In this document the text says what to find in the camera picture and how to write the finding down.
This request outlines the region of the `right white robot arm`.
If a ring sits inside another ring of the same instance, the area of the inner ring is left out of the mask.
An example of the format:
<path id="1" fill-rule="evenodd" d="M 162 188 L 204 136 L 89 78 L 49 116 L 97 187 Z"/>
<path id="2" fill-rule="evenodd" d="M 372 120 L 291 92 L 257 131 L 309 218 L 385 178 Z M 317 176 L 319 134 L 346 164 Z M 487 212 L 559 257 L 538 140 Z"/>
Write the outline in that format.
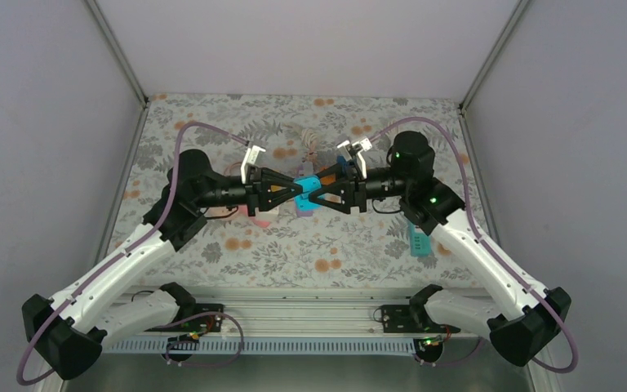
<path id="1" fill-rule="evenodd" d="M 331 168 L 336 180 L 307 192 L 310 203 L 338 212 L 370 201 L 396 197 L 411 225 L 458 256 L 491 301 L 459 296 L 430 284 L 409 302 L 409 319 L 418 332 L 457 327 L 488 340 L 500 356 L 522 367 L 535 359 L 562 330 L 571 298 L 561 287 L 549 289 L 519 267 L 479 227 L 464 198 L 434 175 L 435 152 L 417 131 L 398 133 L 387 167 L 368 169 L 362 152 L 370 141 L 340 144 L 347 163 Z"/>

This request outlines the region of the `cyan cube socket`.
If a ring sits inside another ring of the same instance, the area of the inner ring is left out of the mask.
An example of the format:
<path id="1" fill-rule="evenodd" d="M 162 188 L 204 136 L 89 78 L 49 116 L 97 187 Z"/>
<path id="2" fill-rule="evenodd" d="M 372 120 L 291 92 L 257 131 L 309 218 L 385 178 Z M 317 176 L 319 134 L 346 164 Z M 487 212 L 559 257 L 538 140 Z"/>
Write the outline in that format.
<path id="1" fill-rule="evenodd" d="M 309 196 L 315 190 L 321 188 L 321 183 L 315 175 L 312 176 L 300 176 L 295 179 L 295 182 L 299 184 L 303 191 L 300 195 L 294 197 L 295 208 L 301 211 L 315 211 L 320 208 L 320 205 L 309 201 Z"/>

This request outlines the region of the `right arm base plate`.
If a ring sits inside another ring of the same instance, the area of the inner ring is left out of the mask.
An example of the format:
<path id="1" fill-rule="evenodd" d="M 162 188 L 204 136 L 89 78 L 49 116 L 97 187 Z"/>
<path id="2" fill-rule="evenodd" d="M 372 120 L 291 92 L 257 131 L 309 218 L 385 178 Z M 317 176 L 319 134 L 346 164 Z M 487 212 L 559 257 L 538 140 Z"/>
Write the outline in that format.
<path id="1" fill-rule="evenodd" d="M 458 327 L 439 325 L 428 319 L 417 322 L 411 315 L 409 305 L 382 305 L 374 311 L 373 318 L 379 322 L 384 333 L 460 333 Z"/>

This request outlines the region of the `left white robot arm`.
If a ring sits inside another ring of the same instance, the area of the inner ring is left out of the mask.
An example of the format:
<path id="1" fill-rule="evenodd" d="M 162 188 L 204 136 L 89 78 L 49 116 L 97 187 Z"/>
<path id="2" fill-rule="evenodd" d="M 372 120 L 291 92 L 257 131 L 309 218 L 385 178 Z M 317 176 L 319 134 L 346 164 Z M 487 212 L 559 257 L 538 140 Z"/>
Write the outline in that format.
<path id="1" fill-rule="evenodd" d="M 18 367 L 19 384 L 35 384 L 51 374 L 72 380 L 120 340 L 164 325 L 188 328 L 195 301 L 177 283 L 161 286 L 147 300 L 112 304 L 154 263 L 177 253 L 204 228 L 205 210 L 244 205 L 255 215 L 302 194 L 293 178 L 256 167 L 260 151 L 248 148 L 242 175 L 231 177 L 213 171 L 200 149 L 177 153 L 168 186 L 120 246 L 67 287 L 51 296 L 34 294 L 22 305 L 28 346 Z"/>

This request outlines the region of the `purple power strip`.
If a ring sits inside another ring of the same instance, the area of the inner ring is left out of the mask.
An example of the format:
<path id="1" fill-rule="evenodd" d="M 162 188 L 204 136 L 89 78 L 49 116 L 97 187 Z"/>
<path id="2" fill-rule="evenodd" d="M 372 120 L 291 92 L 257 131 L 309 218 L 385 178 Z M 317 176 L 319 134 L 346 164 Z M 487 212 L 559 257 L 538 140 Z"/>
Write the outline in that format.
<path id="1" fill-rule="evenodd" d="M 307 217 L 311 217 L 314 214 L 313 211 L 301 211 L 299 209 L 296 209 L 296 215 L 299 218 L 307 218 Z"/>

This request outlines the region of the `white plug adapter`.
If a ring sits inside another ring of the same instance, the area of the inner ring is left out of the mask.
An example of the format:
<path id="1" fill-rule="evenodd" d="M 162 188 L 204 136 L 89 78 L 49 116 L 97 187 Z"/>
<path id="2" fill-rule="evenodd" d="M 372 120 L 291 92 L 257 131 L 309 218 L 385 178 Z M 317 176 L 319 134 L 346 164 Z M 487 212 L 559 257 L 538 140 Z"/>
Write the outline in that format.
<path id="1" fill-rule="evenodd" d="M 278 210 L 273 209 L 273 210 L 266 211 L 266 212 L 258 212 L 257 218 L 259 221 L 272 223 L 278 219 L 278 215 L 279 215 Z"/>

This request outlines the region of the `pink triangular power strip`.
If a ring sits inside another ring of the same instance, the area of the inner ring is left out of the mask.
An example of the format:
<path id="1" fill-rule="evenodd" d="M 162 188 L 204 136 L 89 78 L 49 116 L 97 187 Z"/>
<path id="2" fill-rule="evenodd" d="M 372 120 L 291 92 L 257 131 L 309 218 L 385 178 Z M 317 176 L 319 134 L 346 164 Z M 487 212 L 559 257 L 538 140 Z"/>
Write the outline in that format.
<path id="1" fill-rule="evenodd" d="M 256 209 L 254 210 L 254 214 L 253 214 L 253 215 L 251 215 L 251 214 L 249 213 L 248 207 L 244 206 L 244 208 L 243 208 L 243 213 L 247 216 L 247 218 L 249 218 L 249 219 L 251 220 L 251 222 L 252 222 L 254 225 L 256 225 L 256 226 L 258 226 L 258 227 L 261 227 L 261 228 L 267 228 L 267 227 L 269 227 L 269 226 L 271 225 L 271 223 L 258 220 L 258 218 L 257 218 L 257 213 L 258 213 L 258 212 L 260 212 L 260 210 L 259 210 L 258 208 L 256 208 Z"/>

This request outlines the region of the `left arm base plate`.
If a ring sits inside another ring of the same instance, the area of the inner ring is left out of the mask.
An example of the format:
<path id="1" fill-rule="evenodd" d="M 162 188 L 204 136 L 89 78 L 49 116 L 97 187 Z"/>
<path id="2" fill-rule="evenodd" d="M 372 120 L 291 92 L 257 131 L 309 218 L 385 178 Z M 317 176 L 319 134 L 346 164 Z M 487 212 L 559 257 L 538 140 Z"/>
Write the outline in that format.
<path id="1" fill-rule="evenodd" d="M 222 312 L 225 310 L 225 306 L 222 304 L 208 303 L 195 305 L 193 310 L 181 311 L 175 319 L 175 322 L 186 319 L 191 315 L 202 314 L 206 312 Z M 184 321 L 173 327 L 154 327 L 148 329 L 148 332 L 184 332 L 184 333 L 198 333 L 203 334 L 205 332 L 219 332 L 222 325 L 222 316 L 207 315 L 200 318 L 193 318 L 189 321 Z"/>

